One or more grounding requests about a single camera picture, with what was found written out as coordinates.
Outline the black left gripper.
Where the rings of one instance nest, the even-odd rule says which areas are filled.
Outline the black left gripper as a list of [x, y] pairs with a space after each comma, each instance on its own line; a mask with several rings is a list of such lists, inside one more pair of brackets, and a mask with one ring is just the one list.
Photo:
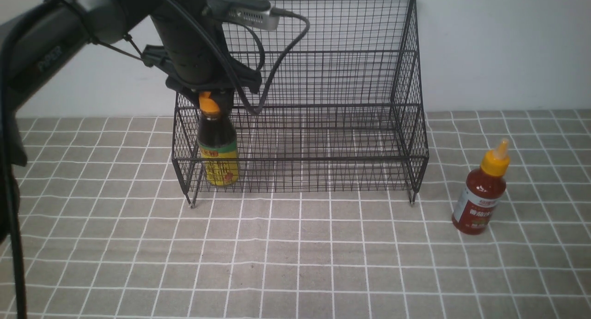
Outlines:
[[[141, 54], [145, 65], [156, 66], [169, 76], [167, 86], [174, 90], [181, 88], [219, 90], [218, 107], [222, 115], [230, 117], [234, 108], [235, 84], [225, 71], [218, 56], [221, 55], [234, 70], [238, 84], [258, 93], [262, 85], [259, 71], [235, 60], [229, 54], [223, 22], [210, 16], [198, 16], [196, 21], [205, 31], [196, 31], [177, 10], [162, 5], [150, 16], [162, 46], [147, 45]], [[213, 111], [214, 100], [211, 92], [199, 93], [201, 111]]]

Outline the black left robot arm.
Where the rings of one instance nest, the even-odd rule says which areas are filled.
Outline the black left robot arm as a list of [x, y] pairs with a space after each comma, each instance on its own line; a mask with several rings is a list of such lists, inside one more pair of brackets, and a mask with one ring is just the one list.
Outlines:
[[230, 56], [223, 23], [272, 31], [283, 11], [268, 0], [45, 0], [1, 26], [1, 239], [16, 227], [19, 197], [13, 165], [28, 162], [16, 112], [83, 46], [108, 48], [151, 18], [162, 46], [146, 46], [146, 66], [168, 75], [166, 85], [186, 96], [206, 90], [268, 94], [260, 69]]

